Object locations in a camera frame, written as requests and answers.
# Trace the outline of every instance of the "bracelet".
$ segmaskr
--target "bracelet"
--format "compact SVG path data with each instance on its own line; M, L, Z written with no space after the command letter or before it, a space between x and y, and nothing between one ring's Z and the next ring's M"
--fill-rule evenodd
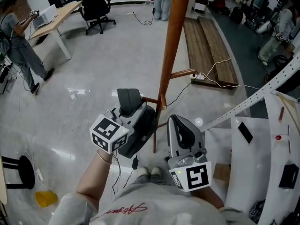
M99 150L97 151L97 154L98 154L99 158L101 158L101 160L102 160L103 162L105 162L106 164L108 164L108 165L113 164L112 162L110 162L110 163L107 162L103 157L101 157L100 154L99 154Z

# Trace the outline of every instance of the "black stool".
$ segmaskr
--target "black stool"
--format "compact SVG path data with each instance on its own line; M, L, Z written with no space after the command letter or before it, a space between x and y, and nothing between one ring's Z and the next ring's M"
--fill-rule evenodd
M7 189L33 189L35 184L35 174L31 162L25 156L21 156L19 160L2 157L4 168L18 170L19 176L23 184L6 184Z

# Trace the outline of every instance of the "wooden plank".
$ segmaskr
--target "wooden plank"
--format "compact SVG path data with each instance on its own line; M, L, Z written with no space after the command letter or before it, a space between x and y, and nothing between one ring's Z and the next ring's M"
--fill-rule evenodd
M186 36L190 68L194 68L198 73L207 74L212 68L214 60L203 28L196 19L191 18L185 19L183 28ZM209 78L216 80L213 72L209 74ZM193 84L218 87L218 85L208 79L204 81L192 81Z
M79 6L81 6L82 1L68 3L66 6L57 9L57 17L53 21L45 26L38 28L30 38L39 38L46 35L53 30L57 29L58 26Z
M210 46L214 63L230 58L227 49L222 41L222 38L213 21L206 18L198 18L198 20L204 30L206 39ZM216 77L216 81L220 83L220 85L238 84L237 77L231 61L216 64L213 68L213 73Z

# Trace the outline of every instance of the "wooden coat rack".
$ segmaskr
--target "wooden coat rack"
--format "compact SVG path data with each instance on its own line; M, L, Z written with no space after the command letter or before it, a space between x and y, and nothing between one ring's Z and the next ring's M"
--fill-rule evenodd
M163 61L162 73L160 77L158 98L157 100L155 100L148 97L142 97L147 102L156 104L156 117L158 121L159 121L161 110L167 108L165 94L167 92L170 79L196 73L194 68L172 73L172 69L173 69L173 65L177 53L177 48L180 40L180 35L181 35L185 15L187 12L187 7L188 7L188 0L172 0L169 23L168 23L168 32L167 32L167 38L165 43L164 61ZM163 123L159 125L158 128L166 124L167 123ZM156 152L156 132L154 132L153 134L153 153L155 152Z

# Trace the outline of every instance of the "perforated metal strip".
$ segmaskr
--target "perforated metal strip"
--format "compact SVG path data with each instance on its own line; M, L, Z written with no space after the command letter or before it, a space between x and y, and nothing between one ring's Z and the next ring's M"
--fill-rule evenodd
M207 129L210 129L221 122L231 118L232 116L242 112L243 110L251 107L252 105L259 102L264 96L276 88L280 87L283 83L286 82L298 69L300 68L300 53L294 57L294 59L279 73L276 77L274 77L270 82L264 85L261 89L259 89L256 93L250 96L241 104L237 105L235 108L225 113L223 116L217 118L213 122L207 124L206 126L200 129L201 132L204 132Z

